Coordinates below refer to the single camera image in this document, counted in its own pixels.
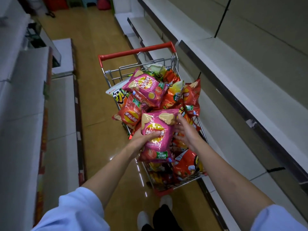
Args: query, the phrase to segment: plastic stool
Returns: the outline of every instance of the plastic stool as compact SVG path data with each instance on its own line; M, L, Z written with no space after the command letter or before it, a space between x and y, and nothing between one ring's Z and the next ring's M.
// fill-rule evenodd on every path
M82 3L83 3L83 6L85 8L87 8L87 4L88 3L95 3L95 4L97 4L97 0L82 0Z

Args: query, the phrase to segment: light blue sleeve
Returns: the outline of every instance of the light blue sleeve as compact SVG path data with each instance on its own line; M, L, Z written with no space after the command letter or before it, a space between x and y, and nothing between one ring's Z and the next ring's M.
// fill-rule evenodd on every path
M283 207L271 205L256 217L250 231L307 231Z
M48 211L32 231L110 231L102 203L91 190L79 187L60 196L59 206Z

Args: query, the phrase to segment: metal cart basket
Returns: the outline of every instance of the metal cart basket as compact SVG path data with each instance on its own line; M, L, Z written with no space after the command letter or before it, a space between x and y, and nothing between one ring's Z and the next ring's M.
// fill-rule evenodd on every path
M163 48L169 48L171 50L172 56L170 58L161 58L161 59L156 59L156 60L150 60L150 61L148 61L144 64L137 62L135 64L131 64L131 65L127 65L127 66L121 66L118 69L114 69L114 70L106 70L105 71L104 68L103 68L103 61L105 61L105 60L124 57L124 56L128 56L128 55L134 55L134 54L136 54L137 58L139 58L139 57L145 56L146 53L148 53L149 51L159 50L159 49L163 49ZM145 69L148 68L147 67L148 65L153 64L153 63L160 63L160 64L163 64L164 66L167 66L168 68L171 68L180 77L180 74L179 74L179 59L177 57L176 50L175 50L175 47L174 47L172 42L167 42L167 43L164 43L164 44L159 44L159 45L154 45L154 46L149 46L149 47L144 47L144 48L139 48L139 49L133 49L133 50L114 53L114 54L98 55L98 59L99 59L100 66L102 68L103 74L105 76L105 79L106 79L106 82L107 82L109 88L111 88L116 83L122 81L123 78L126 78L127 76L131 75L131 73L127 73L127 70L132 69L132 68L137 68L137 67L140 67L140 69L145 70ZM115 100L115 103L116 103L118 109L120 109L120 106L118 105L116 100ZM197 126L199 126L201 128L201 130L199 131L199 134L207 142L206 136L204 134L204 131L202 129L202 126L200 125L198 118L193 117L193 121L195 122L195 124ZM131 129L127 125L125 125L124 123L122 123L122 124L123 124L124 128L127 130L128 135L130 135ZM169 185L164 185L164 186L156 186L152 182L151 177L149 175L148 163L142 162L142 165L143 165L143 167L144 167L144 169L145 169L145 171L148 175L149 182L150 182L151 186L153 187L155 194L158 195L158 196L169 194L174 189L179 188L180 186L183 186L183 185L185 185L185 184L187 184L191 181L199 179L200 177L202 177L204 175L203 172L197 171L194 174L192 174L192 175L186 177L185 179L183 179L182 181L180 181L180 183L172 184L172 185L169 184Z

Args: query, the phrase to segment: person's right hand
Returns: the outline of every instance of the person's right hand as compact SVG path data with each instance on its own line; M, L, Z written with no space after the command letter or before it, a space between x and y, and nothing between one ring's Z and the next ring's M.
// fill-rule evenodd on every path
M176 139L183 141L185 145L190 148L193 152L196 152L196 145L198 142L203 141L197 130L193 125L189 124L181 114L178 114L175 124L175 132L179 132L184 136L174 136Z

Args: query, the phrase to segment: store aisle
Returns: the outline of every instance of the store aisle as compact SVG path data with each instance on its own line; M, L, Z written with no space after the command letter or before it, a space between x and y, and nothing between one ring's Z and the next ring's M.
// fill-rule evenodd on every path
M73 8L57 11L55 15L55 19L43 16L39 20L51 39L72 38L75 45L85 160L91 177L128 141L121 123L111 119L117 108L105 93L108 86L97 55L130 48L111 11ZM115 69L135 62L134 56L127 56L106 61L104 67ZM159 198L146 186L147 180L142 165L132 161L105 210L111 230L137 230L137 215L141 210L152 217ZM171 196L172 212L184 231L220 230L196 182L175 190Z

